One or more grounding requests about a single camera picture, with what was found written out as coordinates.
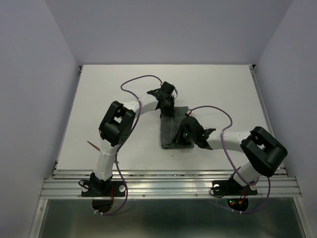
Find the grey cloth napkin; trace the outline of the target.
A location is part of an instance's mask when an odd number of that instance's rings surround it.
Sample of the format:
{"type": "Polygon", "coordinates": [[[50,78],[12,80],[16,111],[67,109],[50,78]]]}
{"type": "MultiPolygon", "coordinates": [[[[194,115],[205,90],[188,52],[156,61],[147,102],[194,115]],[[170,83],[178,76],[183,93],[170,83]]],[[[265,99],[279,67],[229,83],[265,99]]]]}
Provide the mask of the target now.
{"type": "Polygon", "coordinates": [[[176,146],[173,143],[180,123],[188,111],[188,106],[175,107],[175,115],[173,117],[160,116],[160,143],[162,149],[191,149],[194,147],[193,145],[186,148],[185,146],[176,146]]]}

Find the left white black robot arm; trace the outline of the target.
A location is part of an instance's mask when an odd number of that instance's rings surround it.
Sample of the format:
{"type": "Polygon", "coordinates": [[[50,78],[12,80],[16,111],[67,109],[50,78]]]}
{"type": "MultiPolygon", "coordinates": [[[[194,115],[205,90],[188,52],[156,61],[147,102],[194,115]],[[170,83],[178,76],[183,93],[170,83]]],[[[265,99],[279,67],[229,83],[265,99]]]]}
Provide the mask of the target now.
{"type": "Polygon", "coordinates": [[[160,110],[162,115],[173,116],[175,87],[163,82],[158,89],[135,96],[134,101],[111,103],[99,126],[101,148],[96,167],[89,179],[88,189],[105,196],[111,190],[113,164],[119,148],[133,130],[133,124],[147,112],[160,110]]]}

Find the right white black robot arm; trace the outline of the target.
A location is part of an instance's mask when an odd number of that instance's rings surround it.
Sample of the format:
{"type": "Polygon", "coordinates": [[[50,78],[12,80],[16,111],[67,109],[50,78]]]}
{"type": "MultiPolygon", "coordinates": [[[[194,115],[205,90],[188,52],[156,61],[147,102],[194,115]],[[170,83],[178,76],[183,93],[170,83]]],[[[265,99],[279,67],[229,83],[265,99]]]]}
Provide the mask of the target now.
{"type": "Polygon", "coordinates": [[[182,120],[173,142],[181,145],[194,143],[201,149],[223,149],[243,153],[248,162],[236,168],[228,180],[214,181],[217,196],[238,195],[261,176],[271,177],[288,155],[287,149],[263,127],[256,126],[246,132],[225,132],[215,128],[205,129],[193,116],[182,120]]]}

